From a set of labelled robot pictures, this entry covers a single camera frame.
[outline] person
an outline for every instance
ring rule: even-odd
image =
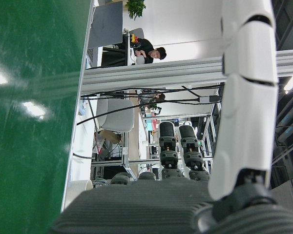
[[[157,94],[157,93],[150,93],[150,94],[143,94],[143,96],[139,97],[140,104],[147,104],[149,102],[154,102],[154,99],[165,100],[165,94]]]
[[[145,64],[153,63],[153,59],[163,60],[166,57],[166,50],[164,47],[154,49],[151,42],[147,39],[138,38],[137,44],[139,47],[133,47],[135,56],[142,55],[145,58]],[[125,37],[123,37],[123,43],[117,44],[119,49],[125,49]]]

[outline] black jacket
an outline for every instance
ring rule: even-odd
[[[134,48],[133,50],[143,50],[146,53],[145,64],[153,63],[153,58],[151,58],[150,55],[148,55],[150,51],[154,50],[153,45],[147,39],[138,38],[138,42],[140,42],[141,47]]]

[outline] potted plant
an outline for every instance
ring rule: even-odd
[[[143,9],[146,8],[144,0],[128,0],[126,5],[128,7],[129,18],[136,20],[137,17],[142,16]]]

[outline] man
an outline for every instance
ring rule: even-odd
[[[135,52],[135,56],[143,55],[146,63],[153,63],[153,59],[164,59],[166,57],[166,51],[164,47],[160,47],[157,49],[153,48],[153,45],[147,40],[138,38],[138,42],[140,43],[140,47],[133,48]]]

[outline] green plant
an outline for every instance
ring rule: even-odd
[[[156,103],[154,103],[154,104],[150,104],[150,105],[148,105],[148,107],[149,107],[150,109],[151,109],[151,108],[156,109],[157,104],[156,104]]]
[[[126,3],[126,7],[128,7],[129,12],[129,18],[135,17],[134,20],[136,20],[137,17],[142,16],[143,9],[146,8],[144,5],[144,0],[128,0]]]

